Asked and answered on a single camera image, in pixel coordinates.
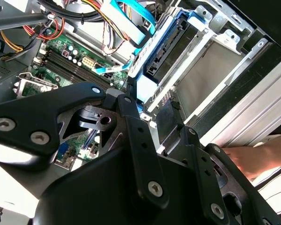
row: screw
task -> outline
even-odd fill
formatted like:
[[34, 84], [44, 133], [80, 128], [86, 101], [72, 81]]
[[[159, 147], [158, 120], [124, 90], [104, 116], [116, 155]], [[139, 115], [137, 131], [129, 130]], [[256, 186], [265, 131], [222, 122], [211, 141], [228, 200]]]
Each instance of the screw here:
[[52, 34], [52, 30], [51, 29], [46, 29], [46, 34], [47, 35], [51, 35]]
[[0, 131], [11, 131], [15, 128], [15, 122], [8, 118], [0, 118]]
[[263, 218], [262, 221], [265, 225], [271, 225], [271, 223], [265, 218]]
[[129, 99], [129, 98], [124, 98], [127, 102], [129, 102], [129, 103], [131, 103], [132, 101], [131, 101], [131, 99]]
[[32, 140], [33, 143], [41, 144], [41, 145], [47, 144], [50, 141], [50, 137], [48, 136], [48, 134], [42, 131], [37, 131], [32, 133], [30, 139]]
[[259, 43], [258, 43], [258, 47], [261, 47], [261, 46], [263, 46], [264, 45], [264, 41], [260, 41]]
[[225, 215], [224, 215], [224, 212], [223, 210], [221, 209], [220, 206], [218, 206], [217, 204], [215, 203], [212, 203], [210, 205], [211, 207], [211, 211], [219, 218], [219, 219], [224, 219]]
[[217, 146], [214, 146], [214, 150], [216, 150], [217, 152], [221, 152], [221, 149]]
[[93, 92], [98, 93], [98, 94], [101, 92], [98, 88], [92, 88], [92, 90], [93, 90]]
[[155, 197], [161, 197], [163, 195], [162, 187], [155, 181], [150, 181], [148, 183], [148, 189]]
[[189, 128], [188, 131], [189, 131], [192, 135], [196, 135], [196, 133], [194, 132], [193, 129]]

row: blue drive cage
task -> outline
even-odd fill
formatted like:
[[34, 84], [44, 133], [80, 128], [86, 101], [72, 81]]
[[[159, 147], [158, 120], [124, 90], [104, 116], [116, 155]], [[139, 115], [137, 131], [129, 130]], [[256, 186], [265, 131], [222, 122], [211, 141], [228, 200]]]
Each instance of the blue drive cage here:
[[[145, 103], [154, 95], [164, 75], [184, 50], [185, 45], [179, 45], [181, 39], [187, 38], [190, 42], [197, 34], [198, 30], [189, 23], [192, 16], [205, 23], [195, 12], [182, 9], [175, 16], [161, 19], [152, 40], [140, 51], [130, 73], [137, 80], [139, 101]], [[138, 109], [141, 112], [142, 106], [138, 105]]]

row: human hand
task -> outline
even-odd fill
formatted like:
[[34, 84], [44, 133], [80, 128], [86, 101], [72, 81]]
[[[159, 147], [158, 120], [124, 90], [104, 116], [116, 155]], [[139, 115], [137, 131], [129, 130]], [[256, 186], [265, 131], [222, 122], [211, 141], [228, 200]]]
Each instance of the human hand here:
[[223, 150], [249, 180], [269, 169], [270, 160], [262, 147], [235, 147]]

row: black cable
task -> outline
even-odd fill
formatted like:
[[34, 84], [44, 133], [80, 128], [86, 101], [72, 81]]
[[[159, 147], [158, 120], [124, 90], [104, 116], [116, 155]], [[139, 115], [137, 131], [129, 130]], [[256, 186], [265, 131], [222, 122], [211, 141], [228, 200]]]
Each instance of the black cable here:
[[[45, 30], [47, 29], [48, 25], [50, 24], [51, 21], [47, 21], [45, 23], [45, 25], [43, 25], [40, 29], [40, 32], [39, 34], [43, 34], [45, 32]], [[24, 48], [23, 48], [23, 51], [21, 52], [18, 52], [18, 53], [8, 53], [2, 57], [8, 57], [7, 59], [4, 59], [5, 62], [9, 62], [11, 60], [14, 60], [22, 55], [24, 55], [26, 52], [28, 52], [30, 49], [32, 49], [36, 44], [37, 44], [37, 39], [36, 39], [37, 36], [35, 36], [34, 38], [31, 39], [31, 41], [28, 43], [28, 45], [26, 45]]]
[[49, 11], [53, 12], [55, 15], [59, 17], [63, 17], [67, 20], [71, 21], [81, 21], [84, 22], [102, 22], [102, 17], [96, 12], [90, 12], [90, 13], [75, 13], [68, 10], [63, 9], [62, 7], [58, 6], [54, 1], [52, 0], [37, 0], [41, 5], [43, 5], [45, 8], [47, 8]]

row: silver metal panel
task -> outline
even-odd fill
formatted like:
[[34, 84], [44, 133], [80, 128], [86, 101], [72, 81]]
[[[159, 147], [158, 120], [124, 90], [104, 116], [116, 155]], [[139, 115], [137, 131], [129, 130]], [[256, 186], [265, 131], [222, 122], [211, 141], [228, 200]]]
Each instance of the silver metal panel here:
[[198, 60], [176, 87], [176, 93], [184, 110], [182, 114], [184, 121], [242, 59], [243, 56], [216, 42], [208, 48], [204, 57]]
[[32, 3], [29, 3], [26, 12], [15, 8], [4, 0], [0, 0], [0, 30], [19, 27], [23, 25], [31, 25], [43, 23], [46, 17], [41, 13], [31, 13]]
[[194, 71], [191, 70], [188, 78], [177, 87], [184, 123], [197, 118], [206, 107], [211, 105], [214, 99], [253, 62], [256, 54], [267, 43], [268, 41], [262, 38], [246, 56], [239, 57], [221, 48], [214, 49], [212, 45], [194, 67]]
[[281, 63], [202, 138], [202, 144], [253, 146], [281, 125]]

